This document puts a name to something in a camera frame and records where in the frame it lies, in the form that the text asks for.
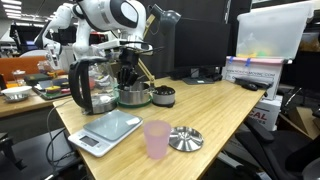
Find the plastic storage bin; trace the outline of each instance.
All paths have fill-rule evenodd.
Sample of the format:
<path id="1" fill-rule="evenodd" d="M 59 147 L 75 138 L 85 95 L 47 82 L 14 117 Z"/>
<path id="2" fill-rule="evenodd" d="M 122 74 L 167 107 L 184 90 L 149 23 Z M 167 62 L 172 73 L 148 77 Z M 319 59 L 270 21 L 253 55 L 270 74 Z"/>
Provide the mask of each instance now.
<path id="1" fill-rule="evenodd" d="M 294 59 L 313 11 L 305 1 L 239 15 L 237 57 Z"/>

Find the plastic cup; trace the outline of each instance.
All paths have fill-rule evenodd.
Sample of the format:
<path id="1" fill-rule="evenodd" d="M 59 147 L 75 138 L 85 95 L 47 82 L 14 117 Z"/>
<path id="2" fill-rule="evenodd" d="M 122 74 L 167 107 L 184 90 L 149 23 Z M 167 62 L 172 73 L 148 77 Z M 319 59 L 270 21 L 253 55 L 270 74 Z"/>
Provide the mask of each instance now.
<path id="1" fill-rule="evenodd" d="M 154 120 L 144 125 L 147 154 L 152 159 L 161 159 L 167 153 L 171 126 L 165 121 Z"/>

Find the digital kitchen scale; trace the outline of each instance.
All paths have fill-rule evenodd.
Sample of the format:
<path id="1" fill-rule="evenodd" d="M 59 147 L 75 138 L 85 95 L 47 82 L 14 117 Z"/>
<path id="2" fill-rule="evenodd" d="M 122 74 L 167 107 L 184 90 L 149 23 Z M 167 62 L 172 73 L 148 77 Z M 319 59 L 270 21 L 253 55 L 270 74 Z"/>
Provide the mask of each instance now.
<path id="1" fill-rule="evenodd" d="M 96 157 L 101 157 L 142 124 L 142 118 L 113 110 L 86 124 L 68 140 Z"/>

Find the office chair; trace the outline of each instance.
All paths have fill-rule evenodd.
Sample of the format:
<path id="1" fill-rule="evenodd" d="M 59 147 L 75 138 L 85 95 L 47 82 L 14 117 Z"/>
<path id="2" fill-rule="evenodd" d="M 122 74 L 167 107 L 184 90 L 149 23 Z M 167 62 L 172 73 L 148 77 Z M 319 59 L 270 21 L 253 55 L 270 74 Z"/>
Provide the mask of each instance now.
<path id="1" fill-rule="evenodd" d="M 300 180 L 311 162 L 320 159 L 320 135 L 314 140 L 292 131 L 267 131 L 256 120 L 244 122 L 249 132 L 235 134 L 273 180 Z"/>

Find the desk lamp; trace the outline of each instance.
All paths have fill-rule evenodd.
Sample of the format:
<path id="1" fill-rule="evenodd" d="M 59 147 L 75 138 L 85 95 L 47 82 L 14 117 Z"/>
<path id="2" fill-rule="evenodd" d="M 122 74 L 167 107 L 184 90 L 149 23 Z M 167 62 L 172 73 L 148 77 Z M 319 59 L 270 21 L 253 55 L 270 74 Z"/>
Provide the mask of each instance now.
<path id="1" fill-rule="evenodd" d="M 159 20 L 159 30 L 163 35 L 166 35 L 179 21 L 181 18 L 181 15 L 173 10 L 163 11 L 158 5 L 153 5 L 152 7 L 148 7 L 150 9 L 150 16 L 147 19 L 146 22 L 146 28 L 144 31 L 143 36 L 145 37 L 152 22 L 157 19 Z M 155 77 L 150 73 L 148 68 L 144 65 L 144 63 L 139 58 L 138 66 L 143 71 L 143 73 L 146 75 L 146 77 L 150 81 L 150 88 L 154 88 L 154 80 Z"/>

